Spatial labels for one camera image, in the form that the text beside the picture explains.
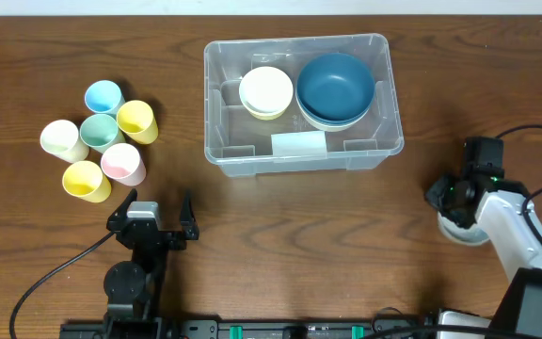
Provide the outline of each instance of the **green cup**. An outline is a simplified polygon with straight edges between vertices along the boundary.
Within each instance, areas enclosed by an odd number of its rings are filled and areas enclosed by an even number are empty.
[[[117,121],[107,114],[94,114],[85,119],[79,134],[83,142],[99,153],[124,142],[124,135]]]

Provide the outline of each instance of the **table surface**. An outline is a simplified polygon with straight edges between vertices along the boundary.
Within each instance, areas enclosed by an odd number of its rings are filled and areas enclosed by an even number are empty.
[[[377,169],[230,179],[203,154],[202,51],[212,40],[377,32],[388,38],[405,148]],[[154,103],[160,137],[143,147],[139,199],[178,226],[193,193],[200,241],[173,253],[165,315],[371,318],[383,307],[492,315],[507,287],[489,246],[444,238],[423,192],[458,170],[462,140],[542,123],[541,17],[0,18],[0,338],[18,298],[90,246],[129,192],[99,204],[67,195],[68,164],[41,150],[49,122],[89,116],[85,89],[122,84]],[[99,159],[91,152],[90,159]],[[542,132],[506,138],[507,176],[542,186]],[[542,220],[542,196],[535,200]],[[19,338],[55,338],[101,319],[105,272],[130,252],[110,240],[39,288]]]

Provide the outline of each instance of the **storage box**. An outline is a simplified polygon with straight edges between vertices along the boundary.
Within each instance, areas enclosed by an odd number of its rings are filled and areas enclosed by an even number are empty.
[[[250,70],[271,66],[293,83],[312,59],[326,53],[358,57],[372,70],[375,97],[370,111],[352,127],[326,132],[327,151],[275,153],[275,134],[316,131],[302,117],[295,97],[272,121],[250,115],[240,101],[240,81]],[[403,149],[391,56],[379,34],[214,41],[204,49],[204,153],[230,177],[294,170],[370,170]]]

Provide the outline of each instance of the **green tape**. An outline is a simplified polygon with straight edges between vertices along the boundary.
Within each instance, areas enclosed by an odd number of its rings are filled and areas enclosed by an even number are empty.
[[[242,327],[241,326],[231,326],[230,327],[230,339],[242,339]]]
[[[352,339],[361,339],[365,336],[365,329],[362,326],[353,326]]]

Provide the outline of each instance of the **blue bowl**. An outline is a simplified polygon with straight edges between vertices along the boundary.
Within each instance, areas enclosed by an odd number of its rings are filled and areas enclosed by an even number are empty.
[[[375,81],[361,60],[343,53],[319,56],[296,81],[296,99],[312,118],[342,125],[363,116],[374,99]]]

